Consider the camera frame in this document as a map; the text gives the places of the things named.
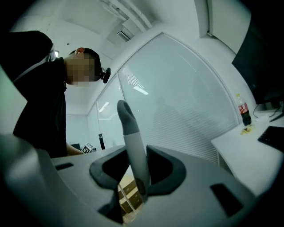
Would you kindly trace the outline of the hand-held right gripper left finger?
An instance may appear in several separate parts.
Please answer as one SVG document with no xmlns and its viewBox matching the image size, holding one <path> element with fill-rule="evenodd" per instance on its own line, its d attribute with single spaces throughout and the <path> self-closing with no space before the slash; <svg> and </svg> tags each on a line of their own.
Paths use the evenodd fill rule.
<svg viewBox="0 0 284 227">
<path fill-rule="evenodd" d="M 116 227 L 118 184 L 129 167 L 124 146 L 50 158 L 12 134 L 0 137 L 3 227 Z"/>
</svg>

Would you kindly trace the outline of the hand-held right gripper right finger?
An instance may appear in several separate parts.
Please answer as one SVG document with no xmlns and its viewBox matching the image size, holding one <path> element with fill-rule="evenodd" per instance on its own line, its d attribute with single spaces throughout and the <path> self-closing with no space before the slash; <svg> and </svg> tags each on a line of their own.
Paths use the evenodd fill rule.
<svg viewBox="0 0 284 227">
<path fill-rule="evenodd" d="M 255 196 L 208 160 L 148 145 L 151 186 L 133 227 L 230 227 L 251 210 Z"/>
</svg>

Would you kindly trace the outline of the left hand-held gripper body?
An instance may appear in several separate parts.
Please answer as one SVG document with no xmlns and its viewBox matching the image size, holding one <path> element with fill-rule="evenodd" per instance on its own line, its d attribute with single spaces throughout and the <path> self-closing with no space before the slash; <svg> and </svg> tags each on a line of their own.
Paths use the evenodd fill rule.
<svg viewBox="0 0 284 227">
<path fill-rule="evenodd" d="M 86 143 L 84 145 L 84 147 L 82 148 L 82 152 L 84 154 L 95 152 L 95 151 L 96 151 L 96 148 L 93 145 L 91 145 L 90 143 Z"/>
</svg>

